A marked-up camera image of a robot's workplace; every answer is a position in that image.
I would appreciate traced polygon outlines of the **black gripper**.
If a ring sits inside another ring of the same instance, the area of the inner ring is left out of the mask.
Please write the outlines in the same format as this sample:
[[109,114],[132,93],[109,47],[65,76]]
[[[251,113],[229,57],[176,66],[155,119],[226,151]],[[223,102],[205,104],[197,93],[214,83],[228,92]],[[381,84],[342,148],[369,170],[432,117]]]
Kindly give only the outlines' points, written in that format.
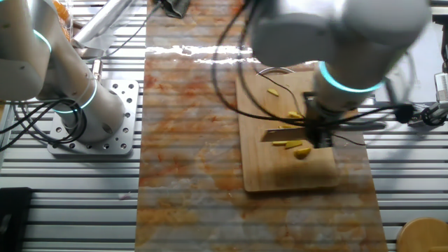
[[320,104],[308,104],[305,114],[307,126],[305,127],[307,136],[312,136],[315,148],[333,147],[331,132],[322,132],[319,125],[329,123],[337,118],[337,113],[323,108]]

